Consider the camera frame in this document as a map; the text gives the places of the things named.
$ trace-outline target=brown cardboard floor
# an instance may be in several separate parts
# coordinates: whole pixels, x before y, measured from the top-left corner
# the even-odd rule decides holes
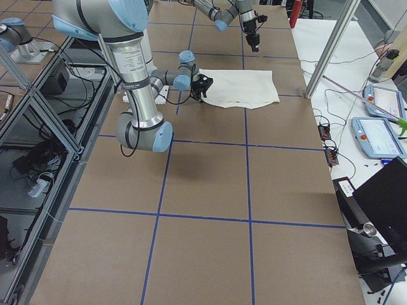
[[[190,48],[204,69],[272,70],[281,103],[160,106],[170,149],[124,158],[117,96],[32,305],[363,304],[285,11],[256,9],[269,21],[251,53],[236,22],[218,33],[192,7],[155,3],[158,67]]]

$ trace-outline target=blue tape line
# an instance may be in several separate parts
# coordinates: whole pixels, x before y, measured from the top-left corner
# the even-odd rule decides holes
[[[149,24],[162,24],[162,25],[191,25],[191,24],[172,24],[168,22],[148,22]],[[213,27],[211,24],[195,24],[199,27]],[[240,29],[239,25],[229,25],[228,27]],[[289,27],[261,27],[262,29],[269,29],[269,30],[291,30]]]
[[[192,35],[193,35],[193,28],[195,26],[195,19],[197,18],[197,9],[195,9],[195,12],[193,14],[193,20],[192,20],[192,29],[191,29],[191,36],[190,36],[190,43],[188,44],[188,49],[191,49],[191,43],[192,43]]]
[[[217,221],[229,221],[229,222],[247,222],[252,224],[274,224],[278,226],[293,226],[293,227],[323,227],[326,229],[346,229],[345,226],[338,226],[332,224],[307,224],[304,222],[284,222],[284,221],[272,221],[272,220],[256,220],[252,219],[238,219],[238,218],[227,218],[227,217],[211,217],[211,216],[195,216],[195,215],[181,215],[181,214],[170,214],[170,213],[153,213],[153,212],[138,212],[138,211],[126,211],[126,210],[110,210],[105,208],[79,208],[79,207],[69,207],[70,211],[81,211],[81,212],[98,212],[98,213],[112,213],[112,214],[130,214],[130,215],[141,215],[141,216],[160,216],[168,218],[185,218],[185,219],[202,219],[202,220],[217,220]]]
[[[299,94],[279,94],[280,97],[302,97]]]
[[[167,22],[148,22],[148,24],[162,24],[162,25],[191,25],[191,24],[169,24]]]
[[[3,12],[1,12],[1,14],[6,13],[14,4],[17,3],[18,0],[14,0],[14,2],[12,4],[10,4],[9,7],[7,7]]]
[[[268,56],[264,55],[265,58],[277,58],[277,59],[299,59],[298,57],[285,57],[285,56]]]
[[[174,140],[174,142],[179,142],[179,143],[196,143],[196,144],[213,144],[213,145],[229,145],[229,146],[245,146],[245,144],[222,143],[222,142],[202,142],[202,141],[192,141],[192,140]]]
[[[158,229],[158,221],[160,220],[160,212],[161,212],[161,206],[162,206],[162,203],[163,203],[165,183],[167,182],[168,168],[169,168],[169,165],[170,165],[171,150],[172,150],[172,140],[171,140],[170,148],[169,148],[169,151],[168,151],[167,164],[165,165],[165,171],[164,171],[164,177],[163,177],[163,185],[162,185],[161,194],[160,194],[160,202],[158,204],[157,216],[156,216],[155,225],[154,225],[153,238],[151,240],[150,253],[148,255],[146,277],[144,278],[144,285],[143,285],[143,288],[142,288],[142,295],[141,295],[140,305],[144,304],[144,298],[146,296],[147,284],[148,284],[148,276],[149,276],[150,267],[151,267],[151,260],[153,258],[153,250],[154,250],[155,238],[156,238],[157,229]]]
[[[252,233],[252,203],[250,187],[250,162],[249,162],[249,136],[247,131],[247,111],[244,109],[244,129],[246,146],[246,179],[247,179],[247,208],[249,214],[249,244],[250,244],[250,272],[252,287],[252,305],[256,304],[256,289],[254,286],[254,255],[253,255],[253,233]]]
[[[7,88],[19,88],[19,86],[16,86],[16,85],[0,85],[0,86],[2,86],[2,87],[7,87]]]
[[[26,19],[41,3],[42,1],[38,1],[38,4],[35,5],[35,7],[28,13],[28,15],[23,18],[23,20]]]
[[[99,134],[99,136],[105,137],[105,138],[115,138],[116,137],[115,135],[102,135],[102,134]]]
[[[99,137],[105,138],[116,138],[115,135],[104,135],[99,134]],[[225,146],[247,146],[247,147],[261,147],[261,148],[276,148],[276,149],[293,149],[298,151],[324,151],[322,148],[307,148],[307,147],[289,147],[289,146],[276,146],[276,145],[261,145],[261,144],[239,144],[239,143],[223,143],[223,142],[204,142],[204,141],[194,141],[194,140],[176,140],[172,139],[173,142],[178,143],[193,143],[193,144],[210,144],[210,145],[225,145]]]
[[[273,145],[256,145],[248,144],[249,147],[277,148],[277,149],[294,149],[298,151],[324,151],[323,148],[307,148],[307,147],[289,147],[289,146],[273,146]]]
[[[333,224],[305,224],[301,222],[281,222],[268,220],[252,220],[253,224],[276,224],[279,226],[295,226],[295,227],[324,227],[327,229],[346,229],[345,226],[337,226]]]
[[[169,214],[169,213],[161,213],[160,217],[184,218],[184,219],[201,219],[201,220],[218,220],[218,221],[247,222],[247,223],[249,223],[248,219],[227,218],[227,217],[211,217],[211,216],[194,216],[194,215],[179,215],[179,214]]]
[[[100,212],[100,213],[112,213],[112,214],[132,214],[132,215],[143,215],[143,216],[157,216],[157,213],[151,213],[151,212],[109,210],[109,209],[105,209],[105,208],[69,207],[68,210],[70,210],[70,211],[82,211],[82,212]]]
[[[48,23],[45,25],[45,27],[43,27],[42,30],[40,30],[40,32],[37,34],[37,37],[38,37],[39,35],[41,35],[42,32],[43,32],[45,29],[52,29],[52,28],[53,28],[53,27],[48,27],[48,25],[49,25],[50,23],[52,23],[52,19],[51,19],[50,21],[48,21]]]
[[[181,103],[181,97],[182,97],[182,95],[183,95],[183,93],[182,93],[181,91],[179,91],[177,104]],[[180,106],[181,106],[181,105],[177,105],[176,116],[178,116],[178,112],[179,112]]]
[[[178,54],[179,52],[175,51],[151,51],[152,53],[168,53],[168,54]],[[275,59],[299,59],[298,57],[283,57],[283,56],[258,56],[258,55],[245,55],[243,48],[242,48],[242,54],[223,54],[223,53],[195,53],[195,55],[205,55],[205,56],[231,56],[231,57],[249,57],[249,58],[275,58]]]

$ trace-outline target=silver robot arm segment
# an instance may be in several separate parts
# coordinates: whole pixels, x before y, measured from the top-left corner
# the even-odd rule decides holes
[[[189,50],[179,54],[179,63],[178,70],[155,70],[151,73],[154,98],[165,85],[174,85],[179,91],[186,91],[191,86],[191,97],[201,102],[201,94],[206,97],[206,91],[212,85],[213,79],[199,72],[195,56]]]
[[[233,19],[240,15],[242,30],[246,34],[246,41],[253,52],[259,51],[260,35],[257,33],[256,22],[264,23],[267,21],[266,15],[258,15],[253,10],[251,0],[231,0],[230,5],[224,11],[213,5],[213,1],[208,0],[187,0],[209,19],[214,21],[215,27],[223,32],[227,29]]]
[[[157,111],[141,48],[147,26],[143,0],[54,0],[54,26],[80,39],[97,40],[101,34],[112,50],[130,109],[116,125],[119,142],[128,148],[164,152],[170,145],[172,125]]]

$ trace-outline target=white cloth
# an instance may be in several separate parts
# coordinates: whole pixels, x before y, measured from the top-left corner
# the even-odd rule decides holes
[[[254,109],[280,102],[272,71],[200,69],[200,72],[214,79],[207,97],[202,97],[208,104]]]

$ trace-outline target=metal pipe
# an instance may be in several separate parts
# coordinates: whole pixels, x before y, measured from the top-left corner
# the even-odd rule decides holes
[[[384,268],[388,268],[391,266],[405,264],[407,262],[407,254],[406,252],[401,252],[398,254],[394,254],[388,257],[384,257],[382,259],[377,259],[373,262],[366,263],[364,265],[358,266],[356,269],[360,273],[369,273],[378,271]]]
[[[30,81],[24,75],[24,73],[20,70],[18,65],[14,63],[13,59],[8,55],[7,52],[3,50],[0,46],[0,64],[6,68],[6,70],[15,78],[20,88],[28,90],[30,88]]]
[[[354,97],[358,98],[359,100],[361,100],[362,102],[364,102],[365,104],[370,105],[371,107],[375,108],[376,110],[388,115],[389,117],[391,117],[392,119],[399,121],[400,118],[398,118],[397,116],[391,114],[389,111],[384,110],[383,108],[377,106],[376,104],[373,104],[371,102],[369,102],[369,100],[366,100],[364,97],[361,97],[360,95],[354,93],[353,91],[350,91],[349,89],[346,89],[344,86],[338,84],[336,81],[333,81],[332,79],[326,77],[325,75],[322,76],[322,78],[327,79],[328,81],[330,81],[331,83],[335,84],[336,86],[338,86],[339,88],[341,88],[342,90],[345,90],[347,93],[350,93],[351,95],[353,95]]]
[[[352,19],[355,10],[361,0],[347,0],[345,3],[345,7],[339,17],[338,21],[335,24],[334,29],[332,30],[331,36],[326,43],[325,49],[322,52],[321,58],[318,61],[317,67],[315,68],[314,73],[308,83],[307,90],[304,93],[305,98],[311,98],[314,94],[321,77],[324,75],[325,70],[331,60],[333,53],[336,50],[345,30]]]

